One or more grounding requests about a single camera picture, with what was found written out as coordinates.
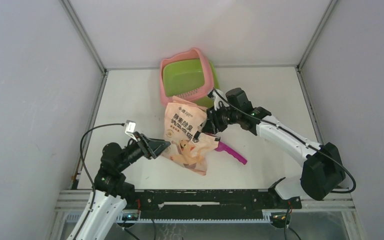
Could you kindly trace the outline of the magenta plastic scoop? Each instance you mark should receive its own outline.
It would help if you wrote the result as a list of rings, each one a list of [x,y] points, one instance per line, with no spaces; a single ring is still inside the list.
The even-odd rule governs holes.
[[[218,143],[218,146],[215,148],[215,151],[226,152],[232,157],[234,157],[236,160],[238,160],[240,163],[242,163],[243,165],[246,165],[248,163],[248,161],[240,153],[236,152],[233,148],[223,143],[222,141]]]

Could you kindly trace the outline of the cat litter bag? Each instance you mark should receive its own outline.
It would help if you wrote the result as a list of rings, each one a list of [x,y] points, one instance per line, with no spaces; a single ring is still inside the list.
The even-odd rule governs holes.
[[[163,139],[171,145],[162,156],[202,176],[208,170],[206,154],[215,150],[220,142],[220,138],[207,134],[194,139],[198,126],[207,119],[206,109],[175,96],[164,114]]]

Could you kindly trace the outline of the pink green litter box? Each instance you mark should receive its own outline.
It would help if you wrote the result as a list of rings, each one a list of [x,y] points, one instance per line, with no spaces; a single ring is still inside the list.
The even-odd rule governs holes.
[[[214,101],[208,97],[208,93],[220,87],[213,63],[196,47],[164,58],[160,62],[159,84],[163,106],[178,97],[211,108]]]

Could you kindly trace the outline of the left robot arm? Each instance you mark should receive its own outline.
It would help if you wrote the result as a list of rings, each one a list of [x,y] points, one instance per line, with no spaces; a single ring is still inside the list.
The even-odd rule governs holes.
[[[105,145],[86,207],[68,239],[103,240],[117,216],[137,200],[135,187],[126,181],[123,171],[140,158],[156,159],[170,145],[166,140],[148,138],[139,132],[133,133],[125,147],[116,142]]]

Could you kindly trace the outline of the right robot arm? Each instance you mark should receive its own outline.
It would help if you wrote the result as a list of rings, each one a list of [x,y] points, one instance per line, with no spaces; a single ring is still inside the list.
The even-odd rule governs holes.
[[[230,125],[240,125],[243,130],[282,149],[301,167],[300,175],[283,177],[271,185],[269,203],[273,207],[282,208],[289,199],[304,195],[322,201],[328,194],[335,193],[346,178],[348,171],[334,144],[321,144],[299,135],[267,109],[254,107],[240,87],[226,94],[213,88],[208,97],[213,100],[213,106],[206,110],[202,133],[215,135]]]

